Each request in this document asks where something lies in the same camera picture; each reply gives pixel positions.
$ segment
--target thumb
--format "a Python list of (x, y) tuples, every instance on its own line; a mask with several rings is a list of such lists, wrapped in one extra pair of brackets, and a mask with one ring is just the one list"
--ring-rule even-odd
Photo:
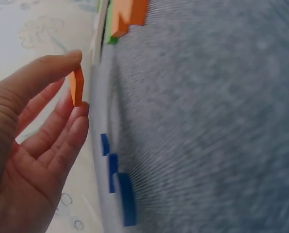
[(16, 136), (18, 116), (31, 98), (80, 66), (79, 50), (45, 56), (0, 81), (0, 180)]

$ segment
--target foam piece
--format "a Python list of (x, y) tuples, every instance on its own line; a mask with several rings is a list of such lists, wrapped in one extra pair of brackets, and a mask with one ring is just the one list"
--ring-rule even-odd
[(69, 80), (69, 86), (70, 86), (73, 105), (75, 107), (81, 106), (83, 87), (84, 87), (84, 77), (83, 77), (81, 67), (79, 67), (75, 71), (72, 71), (68, 75), (68, 80)]
[(115, 173), (113, 175), (114, 188), (118, 211), (122, 217), (124, 227), (136, 225), (136, 205), (129, 175), (126, 173)]
[(145, 24), (145, 16), (148, 10), (148, 0), (124, 0), (121, 10), (123, 20), (128, 25), (139, 25)]
[(114, 45), (118, 41), (118, 38), (110, 36), (112, 10), (113, 10), (113, 4), (110, 3), (108, 10), (107, 10), (106, 28), (105, 28), (105, 36), (104, 36), (105, 38), (104, 43), (107, 45)]
[(109, 192), (114, 193), (113, 175), (118, 172), (118, 157), (117, 154), (108, 155), (108, 171), (109, 171)]
[(100, 135), (101, 139), (101, 149), (102, 149), (102, 155), (106, 156), (107, 154), (110, 153), (110, 145), (108, 141), (108, 137), (105, 133)]
[(119, 38), (129, 25), (144, 25), (147, 9), (148, 0), (113, 0), (110, 35)]

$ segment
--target finger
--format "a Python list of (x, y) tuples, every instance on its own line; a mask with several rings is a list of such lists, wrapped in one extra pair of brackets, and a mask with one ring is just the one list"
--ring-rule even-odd
[(50, 83), (58, 81), (78, 68), (81, 60), (80, 50), (67, 55), (38, 58), (0, 81), (0, 100), (3, 100), (4, 106), (20, 115), (30, 99)]
[(43, 110), (43, 108), (54, 98), (62, 87), (64, 79), (50, 84), (46, 89), (32, 98), (19, 116), (17, 135), (19, 135)]
[(67, 90), (38, 132), (28, 137), (22, 147), (34, 158), (47, 151), (65, 128), (73, 108), (71, 93)]
[(81, 116), (72, 125), (67, 139), (48, 166), (63, 186), (88, 134), (89, 119)]
[(69, 117), (69, 120), (65, 126), (65, 128), (62, 130), (61, 134), (55, 141), (55, 143), (51, 146), (50, 149), (45, 151), (43, 154), (40, 155), (38, 158), (38, 161), (44, 166), (48, 167), (51, 163), (52, 159), (56, 155), (56, 153), (60, 150), (63, 143), (66, 141), (66, 138), (70, 132), (70, 129), (72, 125), (75, 123), (75, 121), (79, 117), (88, 117), (89, 114), (89, 104), (86, 102), (83, 102), (80, 107), (75, 107)]

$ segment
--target fingernail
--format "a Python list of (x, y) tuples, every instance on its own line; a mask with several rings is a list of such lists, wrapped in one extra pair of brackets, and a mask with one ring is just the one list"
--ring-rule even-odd
[(67, 56), (69, 58), (79, 59), (80, 57), (82, 57), (82, 51), (81, 50), (72, 50), (72, 51), (66, 53), (65, 56)]
[(90, 108), (90, 104), (88, 102), (86, 102), (86, 101), (82, 102), (82, 106), (87, 106), (88, 108)]

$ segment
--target green foam piece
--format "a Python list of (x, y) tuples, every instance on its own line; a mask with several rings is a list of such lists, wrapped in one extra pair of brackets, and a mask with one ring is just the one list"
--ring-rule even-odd
[(110, 36), (111, 29), (111, 18), (112, 18), (112, 2), (110, 3), (107, 10), (106, 28), (105, 28), (105, 40), (104, 43), (107, 45), (115, 45), (118, 42), (118, 38)]
[(100, 10), (100, 2), (101, 0), (97, 0), (97, 13), (99, 13), (99, 10)]

